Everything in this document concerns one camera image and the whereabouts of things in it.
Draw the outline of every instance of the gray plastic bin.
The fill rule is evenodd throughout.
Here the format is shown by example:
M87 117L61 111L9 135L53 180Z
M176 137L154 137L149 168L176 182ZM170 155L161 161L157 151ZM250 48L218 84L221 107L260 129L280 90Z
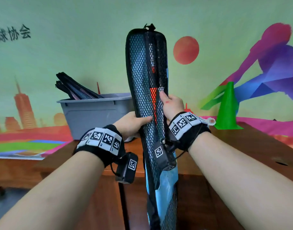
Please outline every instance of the gray plastic bin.
M104 98L60 100L73 139L80 139L91 128L113 124L134 110L130 93L101 94Z

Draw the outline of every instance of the hand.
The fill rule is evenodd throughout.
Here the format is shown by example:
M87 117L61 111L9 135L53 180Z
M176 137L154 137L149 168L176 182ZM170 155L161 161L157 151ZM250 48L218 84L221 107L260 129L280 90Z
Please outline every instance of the hand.
M116 121L113 125L118 129L125 140L129 136L136 134L141 126L151 122L152 119L152 116L137 118L135 112L132 111Z
M164 111L164 115L167 117L167 123L169 124L170 121L179 112L184 111L183 100L172 94L169 94L169 97L168 97L163 91L159 93L159 96L164 104L163 111Z

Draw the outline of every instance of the person's right hand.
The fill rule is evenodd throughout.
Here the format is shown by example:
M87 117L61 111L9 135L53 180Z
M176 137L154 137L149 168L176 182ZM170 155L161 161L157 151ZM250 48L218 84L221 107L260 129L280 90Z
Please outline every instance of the person's right hand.
M183 100L177 96L169 94L167 96L163 91L159 93L160 99L162 100L164 106L163 111L164 115L167 117L167 123L179 113L184 111Z

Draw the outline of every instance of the red circle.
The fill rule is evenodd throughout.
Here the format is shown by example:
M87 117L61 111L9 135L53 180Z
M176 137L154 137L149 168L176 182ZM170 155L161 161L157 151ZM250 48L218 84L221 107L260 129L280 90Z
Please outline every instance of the red circle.
M199 50L199 44L195 38L184 36L175 43L173 55L180 64L190 64L197 58Z

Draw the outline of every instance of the person's left hand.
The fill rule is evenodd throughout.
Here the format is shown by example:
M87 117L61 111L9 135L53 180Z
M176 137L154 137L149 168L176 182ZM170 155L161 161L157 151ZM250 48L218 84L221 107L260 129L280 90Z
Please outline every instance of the person's left hand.
M152 119L152 116L137 118L135 112L132 111L116 121L113 125L118 129L125 140L129 136L136 134L142 125L151 122Z

